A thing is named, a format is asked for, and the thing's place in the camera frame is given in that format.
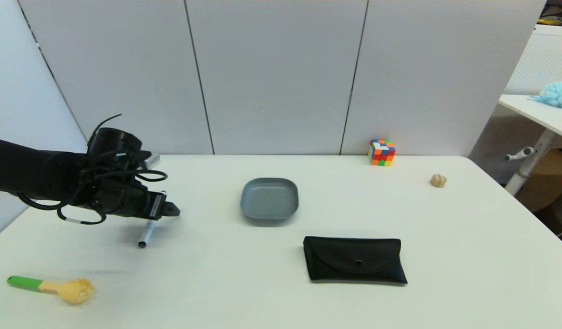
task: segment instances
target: square plate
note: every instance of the square plate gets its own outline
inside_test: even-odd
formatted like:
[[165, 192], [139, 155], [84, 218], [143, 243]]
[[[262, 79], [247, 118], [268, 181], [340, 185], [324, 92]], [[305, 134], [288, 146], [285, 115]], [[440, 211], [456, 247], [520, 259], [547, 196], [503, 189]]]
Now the square plate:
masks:
[[253, 219], [283, 221], [299, 207], [297, 186], [284, 178], [257, 178], [246, 183], [241, 209]]

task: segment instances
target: spoon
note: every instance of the spoon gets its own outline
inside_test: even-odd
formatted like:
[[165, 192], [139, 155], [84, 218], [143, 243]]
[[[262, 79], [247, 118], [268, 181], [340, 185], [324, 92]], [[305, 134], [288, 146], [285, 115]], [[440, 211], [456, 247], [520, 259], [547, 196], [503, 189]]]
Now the spoon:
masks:
[[70, 304], [85, 302], [92, 296], [95, 289], [89, 279], [76, 279], [66, 283], [54, 283], [51, 281], [13, 275], [7, 279], [7, 283], [12, 286], [35, 289], [42, 292], [55, 292]]

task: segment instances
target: rubik's cube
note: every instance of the rubik's cube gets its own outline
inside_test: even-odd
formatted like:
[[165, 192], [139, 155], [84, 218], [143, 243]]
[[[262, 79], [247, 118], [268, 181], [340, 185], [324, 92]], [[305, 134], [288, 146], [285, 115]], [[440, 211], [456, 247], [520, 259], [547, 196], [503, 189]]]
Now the rubik's cube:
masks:
[[391, 166], [396, 148], [389, 139], [373, 139], [370, 140], [370, 148], [368, 157], [370, 164], [374, 166]]

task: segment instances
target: blue sponge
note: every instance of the blue sponge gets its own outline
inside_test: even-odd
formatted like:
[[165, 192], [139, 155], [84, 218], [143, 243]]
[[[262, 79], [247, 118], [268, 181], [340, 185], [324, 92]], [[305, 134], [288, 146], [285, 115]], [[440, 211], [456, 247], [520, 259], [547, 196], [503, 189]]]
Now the blue sponge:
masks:
[[562, 81], [546, 85], [539, 96], [531, 96], [529, 99], [562, 108]]

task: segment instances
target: white marker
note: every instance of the white marker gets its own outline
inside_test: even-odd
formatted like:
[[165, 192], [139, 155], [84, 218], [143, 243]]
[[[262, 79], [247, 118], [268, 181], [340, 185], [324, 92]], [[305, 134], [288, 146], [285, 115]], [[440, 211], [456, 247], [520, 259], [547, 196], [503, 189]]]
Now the white marker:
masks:
[[147, 222], [147, 226], [145, 226], [145, 229], [143, 230], [143, 233], [141, 233], [141, 237], [139, 238], [139, 248], [145, 248], [147, 246], [147, 244], [149, 243], [149, 238], [151, 237], [151, 233], [153, 233], [153, 229], [155, 228], [156, 224], [157, 221], [153, 220], [149, 220], [149, 222]]

